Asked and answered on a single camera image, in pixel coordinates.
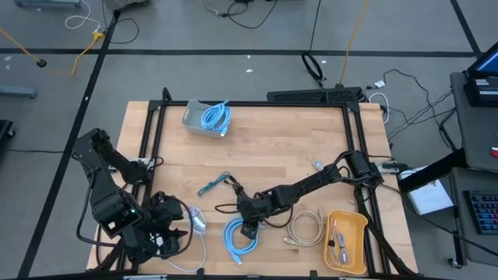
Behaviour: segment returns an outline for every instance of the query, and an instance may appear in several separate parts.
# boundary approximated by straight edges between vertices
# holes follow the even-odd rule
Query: gray bin
[[[218,138],[218,139],[225,138],[224,137],[225,135],[222,136],[221,132],[202,129],[201,126],[202,114],[210,107],[211,105],[200,103],[197,100],[188,101],[184,116],[181,118],[181,123],[190,133],[196,135],[204,135],[211,138]]]

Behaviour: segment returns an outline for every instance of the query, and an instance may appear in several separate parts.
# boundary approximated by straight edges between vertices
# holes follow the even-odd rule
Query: wooden tabletop
[[[117,150],[128,158],[139,154],[148,102],[130,102],[124,116]],[[371,155],[389,156],[390,150],[381,110],[378,104],[360,104],[366,144]],[[295,247],[283,243],[285,229],[265,226],[259,231],[258,247],[241,256],[242,265],[233,262],[223,246],[223,227],[236,215],[225,215],[214,210],[215,205],[235,203],[231,187],[221,183],[202,198],[197,192],[222,172],[229,171],[244,186],[248,195],[279,184],[292,184],[315,173],[314,159],[324,165],[331,163],[339,153],[347,150],[342,112],[338,108],[317,107],[232,107],[232,122],[224,139],[211,139],[188,133],[181,124],[184,107],[168,107],[163,124],[159,156],[164,164],[156,169],[153,194],[164,191],[175,195],[187,205],[199,207],[207,219],[208,257],[207,275],[309,275],[316,270],[320,276],[345,275],[331,270],[323,260],[323,244],[314,247]],[[355,146],[359,147],[354,116],[351,114]],[[148,150],[152,149],[153,135]],[[371,158],[382,162],[386,159]],[[398,187],[395,176],[385,175],[385,184]],[[118,185],[121,180],[115,177]],[[398,256],[413,271],[417,271],[412,242],[399,194],[383,187],[377,189],[384,235]],[[356,212],[352,186],[331,184],[302,197],[295,211],[316,212],[322,207],[325,213],[335,209]],[[271,217],[274,223],[285,222],[288,213]],[[187,229],[188,219],[174,226]],[[303,218],[296,225],[298,234],[312,237],[317,226]],[[102,241],[109,241],[103,233]],[[381,271],[376,240],[371,236],[376,270]],[[235,245],[248,245],[249,240],[237,232]],[[103,258],[107,248],[100,249]],[[196,268],[202,260],[202,243],[194,235],[190,247],[169,261],[183,268]],[[88,268],[96,266],[95,248],[92,248]],[[167,262],[153,258],[139,266],[139,272],[151,274],[184,274]]]

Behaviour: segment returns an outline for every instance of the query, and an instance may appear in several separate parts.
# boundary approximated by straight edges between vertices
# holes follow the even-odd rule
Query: yellow tray
[[[336,232],[344,236],[345,249],[348,252],[349,262],[340,264],[333,261],[328,249],[328,241],[330,240],[331,228],[334,223]],[[354,275],[365,273],[366,266],[363,262],[363,234],[365,226],[368,223],[366,218],[358,213],[347,212],[343,210],[334,210],[328,214],[327,228],[324,238],[324,260],[325,263],[332,269],[348,272]],[[336,253],[338,252],[338,241],[335,241]]]

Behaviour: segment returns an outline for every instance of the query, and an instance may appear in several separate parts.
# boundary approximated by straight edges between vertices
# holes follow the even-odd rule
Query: blue cable
[[[199,197],[201,197],[206,191],[211,190],[213,187],[215,187],[217,184],[219,184],[219,182],[221,182],[221,181],[225,180],[226,178],[228,178],[228,176],[230,176],[230,173],[228,173],[227,171],[221,173],[221,175],[219,175],[216,180],[214,180],[213,182],[209,182],[209,184],[207,186],[205,186],[202,189],[200,189],[197,192],[197,195]]]
[[[230,117],[232,115],[232,110],[230,107],[226,106],[227,103],[228,100],[225,100],[225,102],[212,106],[208,110],[204,111],[201,118],[202,129],[221,132],[222,136],[226,135],[226,132],[228,131],[228,124],[230,124]],[[225,117],[225,119],[219,127],[216,127],[222,117]]]
[[[252,252],[258,245],[258,236],[256,236],[255,240],[251,241],[251,244],[245,248],[236,248],[233,245],[232,241],[232,235],[233,231],[238,227],[242,226],[242,218],[235,218],[231,221],[229,221],[226,225],[225,228],[223,229],[223,243],[225,244],[225,248],[230,252],[232,255],[233,260],[238,263],[239,265],[242,264],[242,260],[240,259],[239,255],[247,254]]]

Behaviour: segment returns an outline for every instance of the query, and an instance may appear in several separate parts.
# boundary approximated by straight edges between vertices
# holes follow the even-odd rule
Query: white cable
[[[390,114],[388,98],[383,93],[374,93],[370,97],[368,97],[368,102],[371,103],[372,97],[377,96],[377,95],[382,96],[386,100],[386,108],[388,109],[388,118],[386,118],[386,120],[384,121],[384,124],[386,124],[389,121],[389,114]]]
[[[301,239],[300,237],[297,236],[296,231],[294,230],[294,227],[296,226],[296,221],[304,216],[308,216],[312,218],[317,224],[318,224],[318,233],[315,237],[305,240]],[[293,216],[292,220],[290,221],[289,225],[287,225],[287,232],[289,233],[290,237],[284,237],[283,242],[288,243],[290,245],[296,245],[296,246],[302,246],[302,247],[311,247],[320,242],[320,240],[324,237],[324,223],[325,223],[325,214],[324,214],[324,209],[319,208],[317,211],[317,214],[314,214],[313,212],[310,211],[302,211],[297,213],[297,215]]]
[[[90,8],[90,5],[88,5],[88,3],[85,1],[85,0],[81,0],[81,2],[83,2],[83,4],[86,5],[86,7],[88,8],[88,15],[86,16],[78,16],[78,15],[74,15],[74,16],[70,16],[68,17],[67,19],[65,19],[64,21],[64,25],[67,29],[70,29],[70,30],[75,30],[75,29],[78,29],[80,28],[81,26],[83,26],[83,24],[85,24],[85,22],[87,20],[93,22],[93,23],[96,23],[96,29],[94,30],[94,32],[97,32],[100,30],[100,23],[98,21],[96,21],[95,19],[91,19],[90,18],[90,15],[92,14],[92,8]],[[82,22],[80,24],[78,24],[77,26],[69,26],[68,25],[68,21],[71,20],[71,19],[82,19]]]
[[[205,260],[208,257],[208,250],[205,247],[205,241],[204,241],[204,235],[205,235],[205,229],[207,226],[207,222],[205,220],[204,215],[202,214],[201,210],[197,207],[189,207],[190,212],[192,213],[192,218],[194,220],[194,233],[197,233],[199,237],[201,238],[202,242],[202,248],[204,249],[204,257],[202,258],[202,263],[195,269],[185,269],[181,268],[178,265],[174,264],[172,261],[166,260],[171,266],[174,268],[181,270],[183,272],[196,272],[200,268],[202,268],[205,264]]]

